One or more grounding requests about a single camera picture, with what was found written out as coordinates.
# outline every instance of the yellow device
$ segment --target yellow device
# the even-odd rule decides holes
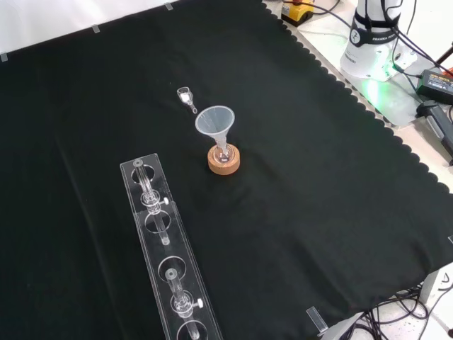
[[[283,4],[282,20],[293,26],[299,26],[313,16],[313,7],[304,4]],[[314,4],[314,0],[304,0],[307,4]]]

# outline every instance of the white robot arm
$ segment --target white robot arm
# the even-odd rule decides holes
[[[395,75],[392,50],[397,43],[394,30],[401,15],[401,3],[402,0],[359,0],[348,46],[340,60],[348,74],[379,81]],[[417,60],[412,49],[401,43],[394,56],[402,69]]]

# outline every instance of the test tube holder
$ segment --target test tube holder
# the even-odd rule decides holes
[[[120,165],[168,340],[222,340],[157,154]]]

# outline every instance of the glass tube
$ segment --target glass tube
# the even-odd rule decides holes
[[[135,159],[134,161],[135,171],[137,172],[137,177],[139,178],[140,186],[142,187],[143,194],[147,200],[154,199],[153,189],[151,187],[151,182],[147,176],[147,172],[143,166],[143,161],[141,159]]]
[[[154,224],[156,225],[157,231],[159,232],[159,236],[161,238],[162,244],[164,246],[170,244],[170,239],[168,238],[166,226],[164,220],[162,219],[162,214],[153,215]]]
[[[185,297],[183,285],[178,277],[178,272],[176,271],[176,269],[174,268],[168,269],[165,272],[165,277],[167,279],[168,284],[170,285],[171,292],[173,293],[173,296],[175,298],[176,306],[182,307],[187,305],[188,301]],[[200,333],[195,322],[187,323],[186,327],[192,340],[197,340],[200,338]]]

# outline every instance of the clear plastic funnel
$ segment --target clear plastic funnel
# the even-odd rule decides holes
[[[227,133],[234,123],[234,112],[226,106],[204,109],[195,120],[195,127],[203,135],[214,138],[217,148],[214,156],[219,162],[233,159],[233,149],[227,145]]]

